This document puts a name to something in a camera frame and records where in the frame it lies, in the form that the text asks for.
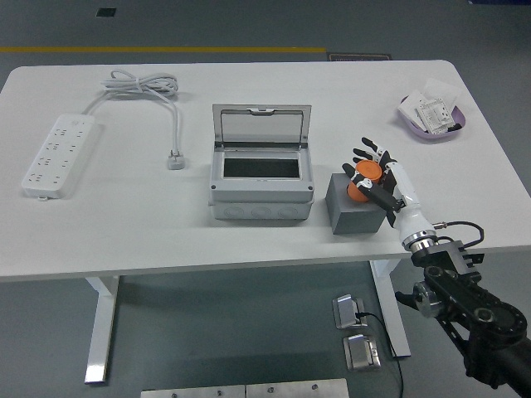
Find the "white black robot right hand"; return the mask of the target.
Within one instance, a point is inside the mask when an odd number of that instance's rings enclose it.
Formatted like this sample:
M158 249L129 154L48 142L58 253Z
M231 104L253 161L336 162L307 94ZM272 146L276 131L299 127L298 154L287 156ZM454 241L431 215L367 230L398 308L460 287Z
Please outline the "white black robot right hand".
M405 250L414 253L434 245L435 227L422 214L417 193L404 167L371 139L363 137L362 143L370 150L355 148L353 162L342 165L350 179L349 185L386 212Z

